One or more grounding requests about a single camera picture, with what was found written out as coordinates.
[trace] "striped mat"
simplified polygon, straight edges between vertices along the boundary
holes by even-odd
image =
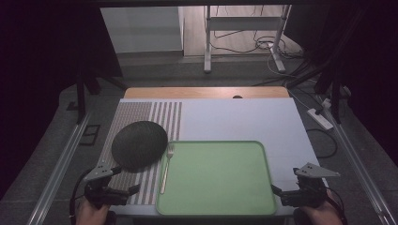
[[[178,141],[182,102],[119,102],[114,121],[99,157],[111,168],[117,163],[112,157],[112,141],[123,127],[137,121],[152,121],[161,125],[167,132],[169,141]],[[131,196],[128,204],[155,204],[160,179],[161,161],[142,169],[141,172],[125,172],[115,175],[110,188],[127,190],[141,184],[140,192]]]

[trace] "white wall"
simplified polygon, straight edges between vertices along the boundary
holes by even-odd
[[[116,53],[181,51],[178,7],[102,8]]]

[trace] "person's hand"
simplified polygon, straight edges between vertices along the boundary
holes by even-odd
[[[324,201],[319,207],[312,208],[302,206],[300,209],[308,215],[313,225],[342,225],[336,209],[329,203]]]
[[[103,225],[108,215],[110,205],[103,205],[101,209],[96,208],[87,199],[84,199],[79,207],[76,225]]]

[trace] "white tabletop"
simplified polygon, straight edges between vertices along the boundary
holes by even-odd
[[[319,165],[294,100],[286,98],[236,99],[121,99],[120,102],[182,102],[180,141],[259,141],[266,149],[272,184],[296,190],[293,168],[307,162]],[[275,216],[291,216],[282,206]],[[158,216],[155,205],[113,206],[119,215]]]

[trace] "fork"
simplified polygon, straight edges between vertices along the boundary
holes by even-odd
[[[174,147],[172,144],[169,143],[169,145],[167,145],[166,169],[164,170],[163,182],[161,183],[161,194],[163,194],[164,190],[166,189],[167,172],[169,170],[170,158],[172,158],[173,154],[174,154]]]

